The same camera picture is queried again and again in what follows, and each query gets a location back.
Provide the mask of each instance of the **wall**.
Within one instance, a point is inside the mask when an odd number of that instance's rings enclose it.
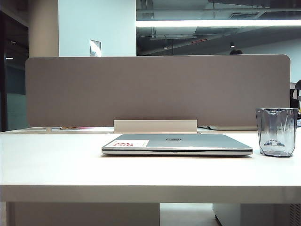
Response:
[[[90,56],[90,40],[102,56],[136,56],[135,0],[59,0],[59,56]]]
[[[25,71],[7,66],[6,73],[8,130],[27,128]]]
[[[280,41],[271,44],[241,48],[244,54],[286,54],[291,59],[291,82],[301,79],[301,39]],[[217,54],[229,54],[229,51]]]
[[[58,57],[58,0],[29,1],[29,57]]]

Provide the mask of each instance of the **laptop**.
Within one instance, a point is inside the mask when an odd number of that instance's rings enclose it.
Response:
[[[250,155],[253,149],[222,134],[124,134],[102,147],[115,155]]]

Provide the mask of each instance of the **pen holder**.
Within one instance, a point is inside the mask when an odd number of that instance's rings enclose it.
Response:
[[[296,108],[256,109],[260,153],[290,157],[295,149]]]

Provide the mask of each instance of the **person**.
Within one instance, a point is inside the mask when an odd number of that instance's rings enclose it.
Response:
[[[237,54],[243,54],[243,52],[241,50],[236,50],[236,49],[233,49],[231,52],[230,52],[230,55],[237,55]]]

